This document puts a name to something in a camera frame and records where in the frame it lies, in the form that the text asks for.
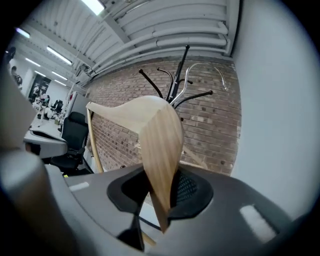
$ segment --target pipe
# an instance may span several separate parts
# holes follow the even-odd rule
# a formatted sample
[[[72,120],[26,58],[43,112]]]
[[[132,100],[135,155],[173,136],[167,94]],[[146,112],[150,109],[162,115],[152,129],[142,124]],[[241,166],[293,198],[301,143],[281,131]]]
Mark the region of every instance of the pipe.
[[[133,8],[140,6],[144,3],[149,3],[151,0],[136,0],[131,2],[130,0],[125,0],[125,2],[129,3],[126,7],[119,10],[116,14],[113,15],[113,18],[115,20],[121,19],[123,16],[127,14],[127,12],[130,12]]]
[[[174,48],[168,48],[168,49],[161,49],[161,50],[155,50],[155,51],[151,51],[151,52],[146,52],[146,53],[143,53],[143,54],[140,54],[140,55],[137,55],[137,56],[133,56],[133,57],[130,57],[130,58],[126,58],[124,60],[121,60],[111,66],[108,66],[106,67],[104,70],[101,70],[97,73],[100,74],[102,72],[105,72],[106,70],[108,69],[111,69],[115,66],[118,66],[120,64],[123,64],[123,63],[127,63],[129,61],[132,61],[132,60],[135,60],[135,59],[138,59],[138,58],[142,58],[144,56],[148,56],[148,55],[152,55],[152,54],[160,54],[160,53],[166,53],[166,52],[173,52],[173,51],[182,51],[182,50],[185,50],[186,48],[185,47],[174,47]],[[206,51],[206,52],[218,52],[218,53],[225,53],[226,50],[224,49],[219,49],[219,48],[212,48],[212,47],[201,47],[201,46],[196,46],[196,47],[192,47],[190,49],[190,51]]]
[[[189,72],[190,70],[196,66],[196,65],[200,65],[200,64],[203,64],[203,65],[210,65],[212,66],[216,71],[218,71],[218,73],[220,74],[221,76],[221,79],[222,79],[222,85],[224,87],[224,90],[225,91],[228,91],[228,88],[226,87],[226,83],[225,83],[225,77],[224,75],[221,73],[221,71],[219,69],[217,69],[215,66],[213,66],[211,63],[205,63],[205,62],[198,62],[198,63],[195,63],[193,65],[191,65],[190,67],[187,68],[186,72],[185,72],[185,79],[184,79],[184,86],[183,86],[183,89],[182,91],[170,102],[170,105],[173,106],[174,102],[176,102],[182,94],[185,93],[186,89],[187,89],[187,83],[188,83],[188,77],[189,77]]]
[[[126,53],[120,55],[117,59],[111,60],[108,63],[104,64],[96,70],[99,73],[104,68],[113,64],[114,62],[129,57],[130,55],[147,51],[156,47],[171,46],[171,45],[180,45],[180,44],[202,44],[202,45],[215,45],[215,46],[225,46],[227,44],[226,39],[218,38],[206,38],[206,37],[181,37],[165,40],[157,40],[155,42],[147,43],[135,49],[129,50]]]
[[[226,38],[225,53],[229,54],[230,51],[231,51],[231,40],[229,38]]]
[[[147,41],[149,39],[163,37],[163,36],[169,36],[169,35],[175,35],[180,33],[212,33],[212,34],[222,34],[227,35],[228,29],[226,25],[223,22],[218,23],[219,27],[210,27],[210,26],[204,26],[204,27],[177,27],[177,28],[168,28],[161,31],[155,31],[150,34],[146,34],[144,36],[141,36],[139,38],[136,38],[130,42],[125,43],[121,47],[119,47],[117,50],[114,50],[113,52],[109,53],[107,56],[102,58],[100,61],[98,61],[92,69],[96,69],[101,63],[105,62],[110,57],[120,53],[121,51],[134,46],[136,44],[139,44],[141,42]]]
[[[86,94],[85,94],[85,98],[87,97],[87,95],[88,95],[88,93],[90,93],[90,91],[91,91],[91,87],[89,87],[89,89],[88,90],[86,90]]]

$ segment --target person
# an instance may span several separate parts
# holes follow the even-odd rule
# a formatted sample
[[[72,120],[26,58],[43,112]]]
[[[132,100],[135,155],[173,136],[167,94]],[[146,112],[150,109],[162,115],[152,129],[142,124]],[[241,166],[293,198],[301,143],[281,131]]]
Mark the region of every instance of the person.
[[[15,82],[17,83],[20,90],[22,90],[22,78],[20,75],[17,74],[17,67],[13,66],[11,68],[11,75],[14,78]]]
[[[36,101],[36,98],[38,97],[39,92],[40,92],[39,84],[36,83],[36,86],[34,87],[33,93],[32,93],[32,102],[35,102],[35,101]]]
[[[49,103],[49,101],[50,101],[50,96],[47,95],[43,101],[46,102],[46,103]]]
[[[51,109],[49,107],[46,107],[44,109],[43,118],[46,119],[46,120],[49,120],[49,119],[53,118],[53,116],[54,116],[54,113],[51,111]]]
[[[45,93],[42,93],[42,90],[40,90],[40,95],[41,95],[41,96],[40,96],[40,99],[43,100],[43,101],[44,101],[45,98],[47,97],[47,95],[46,95]]]

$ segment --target fluorescent light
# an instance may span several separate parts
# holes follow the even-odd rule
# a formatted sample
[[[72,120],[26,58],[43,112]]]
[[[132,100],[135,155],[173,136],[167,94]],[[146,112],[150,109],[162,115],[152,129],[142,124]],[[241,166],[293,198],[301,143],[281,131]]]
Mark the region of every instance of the fluorescent light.
[[[58,81],[58,80],[54,80],[54,81],[56,81],[57,83],[59,83],[59,84],[61,84],[61,85],[63,85],[63,86],[67,86],[66,84],[64,84],[64,83],[62,83],[62,82],[60,82],[60,81]]]
[[[30,38],[30,34],[27,33],[26,31],[22,30],[21,28],[18,28],[18,27],[17,27],[15,30],[16,30],[19,34],[23,35],[24,37]]]
[[[40,76],[46,77],[45,74],[42,74],[42,73],[40,73],[40,72],[38,72],[38,71],[36,71],[36,70],[35,70],[34,72],[36,72],[36,73],[39,74]]]
[[[54,49],[52,49],[50,46],[48,46],[46,48],[50,53],[54,54],[55,56],[57,56],[58,58],[60,58],[61,60],[63,60],[65,63],[67,63],[68,65],[72,65],[72,62],[70,60],[68,60],[66,57],[63,57],[60,53],[56,52]]]
[[[99,15],[104,9],[104,6],[98,0],[82,0],[95,15]]]
[[[32,61],[31,59],[25,58],[26,61],[31,62],[32,64],[41,67],[38,63],[35,63],[34,61]]]
[[[55,74],[56,76],[62,78],[63,80],[66,80],[66,81],[68,80],[68,79],[66,79],[64,76],[59,75],[59,74],[57,74],[56,72],[53,72],[53,71],[51,71],[51,72],[52,72],[52,74]]]

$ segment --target black office chair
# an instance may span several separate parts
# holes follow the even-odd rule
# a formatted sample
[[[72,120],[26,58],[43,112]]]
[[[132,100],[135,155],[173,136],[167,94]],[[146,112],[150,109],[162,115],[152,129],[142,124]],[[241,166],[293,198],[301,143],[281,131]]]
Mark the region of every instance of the black office chair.
[[[56,100],[55,103],[50,106],[50,109],[51,109],[52,111],[56,110],[56,107],[57,107],[58,102],[59,102],[59,100]]]
[[[55,112],[56,114],[60,114],[62,111],[64,103],[62,100],[56,100],[53,105],[51,105],[51,110]]]
[[[79,173],[78,165],[82,162],[85,148],[84,140],[88,136],[89,128],[85,123],[85,115],[72,112],[64,119],[62,138],[66,140],[68,152],[64,155],[52,157],[50,164],[59,167],[64,175],[74,176],[87,173]]]

